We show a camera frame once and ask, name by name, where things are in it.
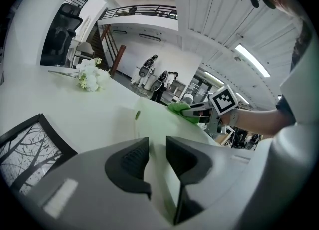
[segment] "fluorescent light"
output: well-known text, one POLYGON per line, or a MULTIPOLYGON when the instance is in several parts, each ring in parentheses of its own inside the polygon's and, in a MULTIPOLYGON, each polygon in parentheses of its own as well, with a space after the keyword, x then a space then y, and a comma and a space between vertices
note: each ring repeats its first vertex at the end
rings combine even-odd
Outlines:
POLYGON ((249 104, 249 102, 248 102, 245 98, 243 98, 240 93, 236 92, 236 94, 237 94, 246 104, 249 104))
POLYGON ((215 81, 219 82, 220 84, 224 84, 220 79, 216 78, 215 76, 213 76, 209 72, 205 72, 205 74, 209 75, 210 77, 212 77, 215 81))
POLYGON ((265 78, 270 77, 269 73, 261 65, 261 63, 259 63, 258 60, 242 45, 239 44, 235 49, 243 54, 261 72, 261 74, 264 75, 265 78))

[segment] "person in white shirt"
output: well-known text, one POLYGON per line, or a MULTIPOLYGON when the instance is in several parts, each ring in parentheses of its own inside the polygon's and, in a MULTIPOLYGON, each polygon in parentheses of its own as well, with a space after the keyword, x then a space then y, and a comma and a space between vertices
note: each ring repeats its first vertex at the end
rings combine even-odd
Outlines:
POLYGON ((163 82, 163 84, 160 86, 159 89, 153 92, 153 95, 151 97, 152 101, 155 101, 157 103, 160 103, 161 96, 163 95, 165 90, 169 90, 171 84, 173 81, 178 77, 178 72, 168 72, 168 77, 163 82))

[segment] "hole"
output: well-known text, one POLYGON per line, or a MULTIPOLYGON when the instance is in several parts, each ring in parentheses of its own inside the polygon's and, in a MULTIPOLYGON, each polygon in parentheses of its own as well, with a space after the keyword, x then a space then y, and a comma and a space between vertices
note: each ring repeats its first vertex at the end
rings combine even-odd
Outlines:
POLYGON ((140 116, 141 111, 138 111, 135 115, 135 120, 138 120, 139 116, 140 116))

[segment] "black pants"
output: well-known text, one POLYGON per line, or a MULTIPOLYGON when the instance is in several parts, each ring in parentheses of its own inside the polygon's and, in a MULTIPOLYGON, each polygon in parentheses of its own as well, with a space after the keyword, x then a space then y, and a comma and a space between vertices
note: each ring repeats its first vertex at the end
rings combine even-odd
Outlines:
POLYGON ((164 85, 162 84, 159 89, 157 89, 156 91, 153 92, 151 100, 155 101, 157 103, 160 103, 160 99, 161 99, 165 90, 166 90, 166 87, 164 87, 164 85))

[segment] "dark sleeve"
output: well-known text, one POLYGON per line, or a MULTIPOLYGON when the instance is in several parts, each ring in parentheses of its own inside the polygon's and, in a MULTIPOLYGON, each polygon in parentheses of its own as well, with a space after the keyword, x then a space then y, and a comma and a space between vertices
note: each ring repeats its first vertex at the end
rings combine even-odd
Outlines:
POLYGON ((276 108, 280 110, 281 112, 283 112, 284 114, 290 114, 294 118, 294 121, 296 121, 294 114, 292 110, 290 109, 290 106, 284 96, 282 96, 280 100, 277 102, 276 108))

